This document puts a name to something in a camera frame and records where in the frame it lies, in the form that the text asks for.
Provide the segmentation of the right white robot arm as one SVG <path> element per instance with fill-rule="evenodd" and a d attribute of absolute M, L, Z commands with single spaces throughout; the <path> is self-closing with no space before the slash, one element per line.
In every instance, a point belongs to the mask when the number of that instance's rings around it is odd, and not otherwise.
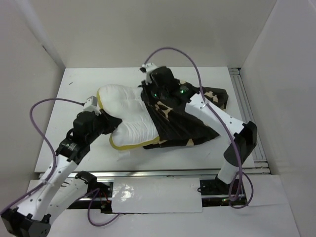
<path fill-rule="evenodd" d="M 207 89 L 180 82 L 166 66 L 148 63 L 140 70 L 146 75 L 141 84 L 141 98 L 160 139 L 181 144 L 191 141 L 199 145 L 218 136 L 227 137 L 229 146 L 215 182 L 218 192 L 227 193 L 242 173 L 242 164 L 256 147 L 256 124 L 227 114 L 207 98 Z"/>

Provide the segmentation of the white pillow yellow edge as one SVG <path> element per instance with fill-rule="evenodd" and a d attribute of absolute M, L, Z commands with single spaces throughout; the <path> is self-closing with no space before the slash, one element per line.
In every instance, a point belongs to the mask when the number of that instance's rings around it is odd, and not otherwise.
<path fill-rule="evenodd" d="M 142 92 L 140 87 L 117 84 L 108 84 L 97 91 L 99 107 L 109 115 L 121 119 L 109 138 L 119 159 L 129 157 L 133 149 L 159 142 L 156 126 L 141 99 Z"/>

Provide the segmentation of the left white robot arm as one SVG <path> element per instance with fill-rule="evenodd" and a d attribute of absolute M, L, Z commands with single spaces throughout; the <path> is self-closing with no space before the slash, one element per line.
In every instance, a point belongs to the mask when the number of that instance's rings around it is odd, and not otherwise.
<path fill-rule="evenodd" d="M 79 113 L 38 185 L 20 198 L 15 208 L 2 211 L 7 231 L 15 237 L 45 237 L 72 203 L 84 196 L 97 196 L 106 186 L 87 171 L 80 171 L 68 185 L 64 182 L 90 152 L 90 145 L 99 136 L 112 133 L 121 122 L 104 110 Z"/>

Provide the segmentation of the aluminium side rail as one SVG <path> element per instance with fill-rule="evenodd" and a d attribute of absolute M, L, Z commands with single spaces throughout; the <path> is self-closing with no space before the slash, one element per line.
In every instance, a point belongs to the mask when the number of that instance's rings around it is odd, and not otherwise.
<path fill-rule="evenodd" d="M 242 118 L 246 121 L 255 122 L 249 99 L 240 75 L 240 68 L 228 68 L 228 71 L 231 77 L 235 95 L 237 97 L 237 102 Z M 259 134 L 257 134 L 257 146 L 253 150 L 252 156 L 255 165 L 254 169 L 256 171 L 249 171 L 249 174 L 271 174 Z"/>

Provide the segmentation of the black beige patterned pillowcase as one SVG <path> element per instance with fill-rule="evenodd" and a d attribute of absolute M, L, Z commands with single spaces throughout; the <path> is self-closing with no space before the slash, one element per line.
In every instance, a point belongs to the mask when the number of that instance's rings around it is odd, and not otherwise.
<path fill-rule="evenodd" d="M 200 145 L 211 141 L 219 134 L 198 118 L 184 111 L 185 104 L 171 105 L 169 102 L 155 99 L 151 89 L 142 81 L 141 99 L 158 131 L 155 141 L 143 148 L 146 150 L 168 147 Z"/>

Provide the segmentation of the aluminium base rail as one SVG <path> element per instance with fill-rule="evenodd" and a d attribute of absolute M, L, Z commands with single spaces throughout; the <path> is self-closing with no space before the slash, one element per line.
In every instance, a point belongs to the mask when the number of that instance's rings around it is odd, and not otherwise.
<path fill-rule="evenodd" d="M 88 209 L 91 204 L 92 209 L 100 209 L 104 214 L 112 213 L 112 196 L 114 178 L 117 177 L 136 177 L 136 178 L 161 178 L 161 177 L 198 177 L 200 186 L 197 191 L 201 193 L 202 207 L 228 206 L 229 203 L 225 200 L 228 198 L 228 187 L 215 186 L 215 170 L 166 170 L 166 171 L 135 171 L 135 172 L 93 172 L 97 177 L 101 194 L 97 195 L 96 199 L 91 202 L 93 195 L 83 197 L 71 204 L 69 209 Z"/>

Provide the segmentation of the white cover plate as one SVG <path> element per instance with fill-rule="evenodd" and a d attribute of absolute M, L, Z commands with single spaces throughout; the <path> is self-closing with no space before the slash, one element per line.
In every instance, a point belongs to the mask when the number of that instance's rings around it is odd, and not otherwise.
<path fill-rule="evenodd" d="M 126 214 L 200 213 L 198 178 L 116 178 L 112 212 Z"/>

